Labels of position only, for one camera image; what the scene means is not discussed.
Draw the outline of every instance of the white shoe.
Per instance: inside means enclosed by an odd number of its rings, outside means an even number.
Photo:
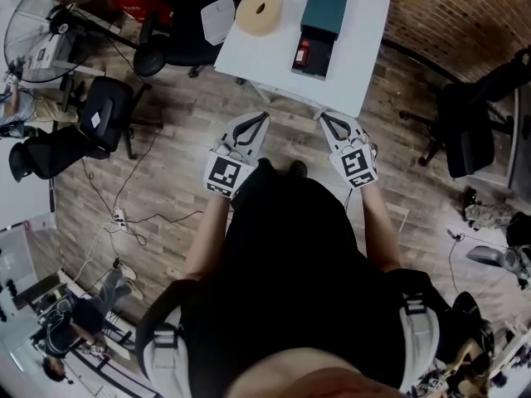
[[[131,296],[135,297],[138,301],[144,299],[144,294],[140,292],[131,280],[127,280],[127,285],[131,288]]]
[[[126,279],[129,279],[129,280],[136,280],[136,279],[137,279],[137,275],[136,275],[136,273],[133,271],[133,269],[131,269],[130,267],[128,267],[128,266],[125,265],[124,263],[120,262],[120,263],[119,263],[119,266],[118,266],[118,269],[122,272],[122,275],[123,275]]]

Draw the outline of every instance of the brick wall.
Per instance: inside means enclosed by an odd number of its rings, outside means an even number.
[[[531,45],[531,0],[392,0],[385,36],[474,80]]]

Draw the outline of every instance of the red bottle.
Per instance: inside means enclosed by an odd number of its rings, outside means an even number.
[[[302,41],[300,43],[299,50],[295,56],[295,64],[301,68],[305,68],[308,65],[309,58],[309,42]]]

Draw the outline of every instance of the office chair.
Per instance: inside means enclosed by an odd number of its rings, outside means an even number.
[[[453,178],[463,177],[487,167],[494,161],[492,130],[513,134],[514,120],[505,123],[489,117],[489,103],[502,100],[531,80],[531,46],[516,53],[514,59],[498,66],[471,84],[450,84],[436,93],[437,117],[425,119],[400,111],[401,119],[413,119],[427,126],[431,135],[428,154],[418,160],[425,167],[436,153],[446,150],[448,171]]]
[[[9,153],[9,167],[15,181],[35,173],[47,180],[67,169],[83,157],[106,159],[124,138],[129,159],[136,159],[131,149],[132,124],[162,128],[163,123],[132,119],[131,114],[149,85],[134,95],[122,81],[96,77],[80,116],[80,129],[74,126],[52,133],[40,133],[15,144]]]
[[[211,45],[205,40],[201,10],[217,0],[167,0],[173,8],[170,27],[157,23],[158,14],[151,12],[140,31],[140,47],[134,54],[134,71],[141,76],[157,74],[168,63],[191,66],[190,78],[195,78],[204,66],[213,65],[222,44]],[[235,6],[241,0],[234,0]],[[164,34],[153,34],[154,31]]]

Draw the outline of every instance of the black shirt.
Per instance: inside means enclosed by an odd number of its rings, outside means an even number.
[[[104,316],[94,304],[87,299],[80,298],[71,314],[66,315],[62,322],[47,335],[46,354],[55,358],[64,358],[76,344],[79,337],[71,323],[75,323],[91,335],[95,335],[101,331],[104,322]]]
[[[331,352],[398,388],[400,299],[358,251],[330,192],[276,177],[238,207],[216,271],[182,306],[192,396],[222,397],[253,364],[297,347]]]

